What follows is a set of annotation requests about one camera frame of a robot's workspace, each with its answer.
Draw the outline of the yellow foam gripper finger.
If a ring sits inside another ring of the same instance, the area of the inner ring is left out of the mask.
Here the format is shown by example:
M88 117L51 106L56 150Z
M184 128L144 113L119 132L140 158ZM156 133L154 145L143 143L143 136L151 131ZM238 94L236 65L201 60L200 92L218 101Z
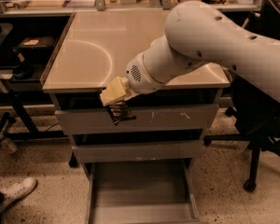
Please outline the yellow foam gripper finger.
M129 92L129 80L126 77L115 77L101 92L103 106L112 105L123 100Z

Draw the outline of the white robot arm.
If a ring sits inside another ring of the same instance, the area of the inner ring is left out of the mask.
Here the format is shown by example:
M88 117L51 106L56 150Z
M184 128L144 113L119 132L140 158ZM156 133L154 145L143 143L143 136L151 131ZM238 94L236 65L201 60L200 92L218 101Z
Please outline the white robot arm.
M106 86L102 104L152 93L207 63L234 71L280 104L280 40L251 33L199 1L172 9L164 35L128 63L124 77Z

